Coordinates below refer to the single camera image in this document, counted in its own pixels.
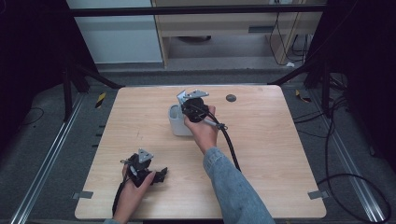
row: wooden table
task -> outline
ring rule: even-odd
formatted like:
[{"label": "wooden table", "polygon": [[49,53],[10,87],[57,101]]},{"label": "wooden table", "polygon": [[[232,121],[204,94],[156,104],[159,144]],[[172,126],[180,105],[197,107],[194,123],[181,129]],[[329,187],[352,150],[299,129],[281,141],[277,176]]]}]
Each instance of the wooden table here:
[{"label": "wooden table", "polygon": [[[172,134],[167,117],[183,90],[209,92],[207,105],[228,126],[242,173],[262,197],[274,218],[319,218],[326,215],[302,144],[278,86],[176,86],[120,89],[92,163],[76,217],[112,217],[111,206],[121,182],[120,160],[142,147],[154,154],[150,170],[168,167],[163,183],[148,190],[133,218],[221,218],[203,155],[191,137]],[[233,94],[236,101],[226,101]],[[218,146],[231,158],[224,136]]]}]

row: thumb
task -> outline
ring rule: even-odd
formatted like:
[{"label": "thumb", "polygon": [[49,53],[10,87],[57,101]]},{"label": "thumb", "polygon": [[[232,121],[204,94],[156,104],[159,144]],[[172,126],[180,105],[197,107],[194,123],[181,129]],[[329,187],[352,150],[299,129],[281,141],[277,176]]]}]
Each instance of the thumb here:
[{"label": "thumb", "polygon": [[145,189],[145,190],[148,189],[149,185],[151,184],[152,180],[154,179],[155,173],[156,173],[155,171],[149,173],[139,188]]}]

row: human hand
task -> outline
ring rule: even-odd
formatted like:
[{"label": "human hand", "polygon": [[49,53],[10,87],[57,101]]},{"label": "human hand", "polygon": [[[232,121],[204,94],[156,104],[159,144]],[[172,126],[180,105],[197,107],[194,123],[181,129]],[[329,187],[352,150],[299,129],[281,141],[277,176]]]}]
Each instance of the human hand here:
[{"label": "human hand", "polygon": [[[125,176],[128,165],[124,165],[122,169],[122,176]],[[155,172],[151,172],[146,176],[142,185],[137,188],[132,180],[127,180],[122,192],[120,194],[119,202],[117,203],[117,210],[113,219],[119,223],[127,223],[131,215],[136,211],[139,204],[142,202],[143,196],[149,188],[154,179]]]},{"label": "human hand", "polygon": [[[209,112],[215,115],[216,108],[213,105],[210,105]],[[216,146],[219,132],[217,127],[209,125],[203,121],[193,123],[186,116],[184,117],[184,124],[192,132],[195,143],[201,149],[202,153],[205,154],[208,149]]]}]

